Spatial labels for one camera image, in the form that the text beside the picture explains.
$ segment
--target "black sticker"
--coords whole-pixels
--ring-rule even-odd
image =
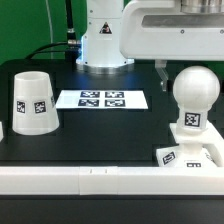
[[[34,103],[34,108],[35,108],[36,114],[45,113],[47,111],[45,101],[40,101],[40,102]]]
[[[187,163],[187,167],[201,167],[201,163]]]
[[[101,34],[112,34],[110,27],[107,22],[104,23],[102,29],[100,30]]]
[[[52,108],[55,106],[54,96],[51,97]]]
[[[99,100],[79,100],[79,107],[99,107]]]
[[[175,158],[176,158],[176,156],[175,156],[174,152],[169,153],[168,155],[166,155],[165,157],[163,157],[163,163],[164,163],[164,165],[170,163]]]
[[[124,92],[105,92],[106,98],[124,98]]]
[[[25,114],[26,113],[26,103],[22,101],[17,101],[17,112]]]
[[[185,126],[200,127],[201,115],[195,113],[185,113]]]
[[[98,92],[98,91],[82,91],[80,97],[99,98],[100,97],[100,92]]]
[[[105,100],[105,107],[125,107],[125,100]]]

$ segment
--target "white block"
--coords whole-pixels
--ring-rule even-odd
[[[80,167],[80,195],[117,194],[117,167]]]
[[[0,141],[3,139],[2,122],[0,122]]]
[[[119,168],[119,195],[224,195],[223,168]]]
[[[176,123],[170,124],[170,129],[173,133],[174,139],[178,144],[189,144],[189,143],[202,143],[202,144],[213,144],[220,140],[220,134],[215,129],[212,123],[207,121],[207,129],[200,134],[192,135],[188,134],[177,128]]]
[[[0,167],[0,194],[79,194],[78,174],[79,167]]]

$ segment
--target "black cable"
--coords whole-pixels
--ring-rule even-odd
[[[73,16],[72,16],[72,2],[71,0],[65,0],[66,6],[66,17],[67,17],[67,39],[69,47],[73,47],[76,42],[76,33],[73,26]]]
[[[67,50],[63,50],[63,51],[35,51],[32,54],[29,54],[25,59],[32,59],[32,57],[36,54],[45,54],[45,53],[65,53],[67,52]]]
[[[73,29],[73,16],[72,16],[72,3],[71,0],[65,0],[66,13],[67,13],[67,26],[68,29]]]
[[[50,48],[50,47],[56,47],[56,46],[62,46],[62,45],[68,45],[68,43],[66,41],[62,41],[62,42],[56,42],[56,43],[47,44],[47,45],[44,45],[42,47],[37,48],[34,52],[42,51],[42,50]]]

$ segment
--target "cable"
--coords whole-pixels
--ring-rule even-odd
[[[54,32],[53,32],[53,26],[52,26],[52,19],[51,19],[51,11],[49,7],[49,2],[48,0],[45,0],[46,2],[46,8],[47,8],[47,16],[48,16],[48,22],[49,22],[49,28],[50,28],[50,38],[51,38],[51,43],[54,42]]]
[[[42,51],[42,50],[50,48],[50,47],[57,47],[57,46],[62,46],[62,45],[68,45],[68,43],[66,41],[62,41],[62,42],[56,42],[56,43],[47,44],[47,45],[44,45],[42,47],[37,48],[34,52]]]
[[[76,33],[73,26],[72,16],[72,3],[71,0],[65,0],[66,17],[67,17],[67,40],[69,47],[73,47],[76,44]]]
[[[29,54],[25,59],[32,59],[32,57],[36,54],[46,54],[46,53],[65,53],[67,50],[63,51],[35,51],[32,54]]]

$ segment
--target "white pedestal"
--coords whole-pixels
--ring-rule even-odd
[[[178,129],[176,124],[170,124],[174,139],[180,145],[158,149],[156,156],[159,166],[209,168],[222,165],[220,156],[223,154],[224,141],[210,122],[206,127],[201,134],[191,135]]]

